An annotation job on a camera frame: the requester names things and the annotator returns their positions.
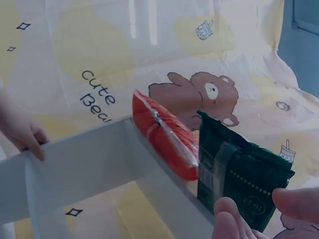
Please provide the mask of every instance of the bubble tea cup illustration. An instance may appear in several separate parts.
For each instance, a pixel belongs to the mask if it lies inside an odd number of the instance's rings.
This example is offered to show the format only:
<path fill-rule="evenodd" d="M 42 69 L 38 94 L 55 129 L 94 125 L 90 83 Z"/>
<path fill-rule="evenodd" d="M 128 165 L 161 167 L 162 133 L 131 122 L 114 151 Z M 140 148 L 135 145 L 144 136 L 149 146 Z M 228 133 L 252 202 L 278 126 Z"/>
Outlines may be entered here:
<path fill-rule="evenodd" d="M 213 23 L 213 20 L 209 23 L 207 21 L 204 21 L 198 28 L 196 28 L 196 35 L 199 37 L 199 39 L 206 40 L 212 34 L 214 34 L 211 29 Z"/>
<path fill-rule="evenodd" d="M 279 155 L 290 163 L 294 162 L 296 152 L 290 150 L 288 139 L 286 141 L 286 146 L 281 145 L 281 150 Z"/>

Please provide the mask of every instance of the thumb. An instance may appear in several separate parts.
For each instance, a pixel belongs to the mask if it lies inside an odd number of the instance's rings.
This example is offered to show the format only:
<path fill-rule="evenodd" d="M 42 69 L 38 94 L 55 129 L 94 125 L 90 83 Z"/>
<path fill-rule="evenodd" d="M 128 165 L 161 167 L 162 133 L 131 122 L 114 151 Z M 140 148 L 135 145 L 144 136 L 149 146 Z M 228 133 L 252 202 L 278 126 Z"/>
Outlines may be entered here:
<path fill-rule="evenodd" d="M 273 200 L 282 214 L 319 225 L 319 188 L 276 189 Z"/>
<path fill-rule="evenodd" d="M 23 141 L 30 151 L 37 157 L 39 160 L 44 161 L 44 151 L 41 148 L 39 142 L 36 140 L 32 131 L 23 137 Z"/>

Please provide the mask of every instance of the plastic wrapper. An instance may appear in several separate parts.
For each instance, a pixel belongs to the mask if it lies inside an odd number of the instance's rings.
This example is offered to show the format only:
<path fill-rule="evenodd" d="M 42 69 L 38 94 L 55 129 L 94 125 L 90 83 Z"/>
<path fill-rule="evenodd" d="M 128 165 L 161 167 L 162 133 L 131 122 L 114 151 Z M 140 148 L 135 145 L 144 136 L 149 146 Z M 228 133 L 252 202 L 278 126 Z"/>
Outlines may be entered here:
<path fill-rule="evenodd" d="M 135 91 L 133 119 L 174 173 L 187 181 L 198 179 L 198 138 L 176 116 Z"/>
<path fill-rule="evenodd" d="M 292 163 L 249 143 L 221 122 L 202 116 L 199 133 L 198 198 L 213 212 L 221 197 L 232 198 L 248 225 L 263 232 L 275 211 L 272 191 L 286 188 Z"/>

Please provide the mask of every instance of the cartoon bear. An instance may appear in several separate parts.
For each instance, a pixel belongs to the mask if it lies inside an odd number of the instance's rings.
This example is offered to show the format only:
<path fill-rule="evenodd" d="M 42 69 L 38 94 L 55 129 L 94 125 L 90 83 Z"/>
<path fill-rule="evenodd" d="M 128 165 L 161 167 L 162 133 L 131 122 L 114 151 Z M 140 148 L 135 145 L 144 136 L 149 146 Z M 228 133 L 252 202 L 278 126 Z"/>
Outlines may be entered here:
<path fill-rule="evenodd" d="M 169 73 L 172 83 L 152 84 L 149 95 L 176 115 L 191 130 L 199 130 L 202 110 L 226 126 L 239 121 L 233 110 L 238 100 L 235 83 L 227 76 L 217 77 L 207 72 L 194 74 L 190 81 L 178 73 Z"/>
<path fill-rule="evenodd" d="M 319 238 L 319 226 L 281 215 L 280 220 L 286 228 L 274 239 L 312 239 Z"/>

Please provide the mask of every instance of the barcode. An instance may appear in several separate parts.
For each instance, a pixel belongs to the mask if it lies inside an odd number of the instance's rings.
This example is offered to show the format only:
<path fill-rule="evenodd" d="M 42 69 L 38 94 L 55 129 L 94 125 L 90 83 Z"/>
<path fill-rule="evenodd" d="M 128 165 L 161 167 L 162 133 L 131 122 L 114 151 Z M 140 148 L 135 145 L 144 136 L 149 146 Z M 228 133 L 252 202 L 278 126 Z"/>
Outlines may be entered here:
<path fill-rule="evenodd" d="M 200 163 L 198 167 L 199 180 L 210 190 L 213 190 L 214 175 Z"/>

